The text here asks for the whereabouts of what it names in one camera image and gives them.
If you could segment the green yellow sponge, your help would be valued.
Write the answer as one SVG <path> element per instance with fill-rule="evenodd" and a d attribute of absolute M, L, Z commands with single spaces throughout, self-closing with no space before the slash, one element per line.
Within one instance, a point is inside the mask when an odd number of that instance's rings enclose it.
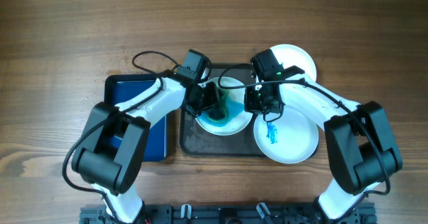
<path fill-rule="evenodd" d="M 211 124 L 226 124 L 229 118 L 229 111 L 226 107 L 226 100 L 228 91 L 218 89 L 219 100 L 218 102 L 206 111 L 206 119 Z"/>

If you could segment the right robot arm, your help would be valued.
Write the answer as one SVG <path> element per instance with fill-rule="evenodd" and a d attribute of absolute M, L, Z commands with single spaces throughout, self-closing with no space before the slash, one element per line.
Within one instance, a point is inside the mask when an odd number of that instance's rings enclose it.
<path fill-rule="evenodd" d="M 253 75 L 256 82 L 245 90 L 251 111 L 266 115 L 290 106 L 324 131 L 333 179 L 316 205 L 325 223 L 348 217 L 370 194 L 389 194 L 403 159 L 380 104 L 341 98 L 297 66 L 256 64 Z"/>

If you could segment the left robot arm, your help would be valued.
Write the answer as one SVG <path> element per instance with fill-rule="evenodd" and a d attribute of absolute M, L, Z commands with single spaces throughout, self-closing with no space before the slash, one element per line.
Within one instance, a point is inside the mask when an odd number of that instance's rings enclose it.
<path fill-rule="evenodd" d="M 111 105 L 100 102 L 91 110 L 81 137 L 63 163 L 64 180 L 74 189 L 67 169 L 90 184 L 86 190 L 102 196 L 101 221 L 148 223 L 144 201 L 134 186 L 150 129 L 168 113 L 185 107 L 198 116 L 216 105 L 222 95 L 215 84 L 202 84 L 201 73 L 164 71 L 136 97 Z"/>

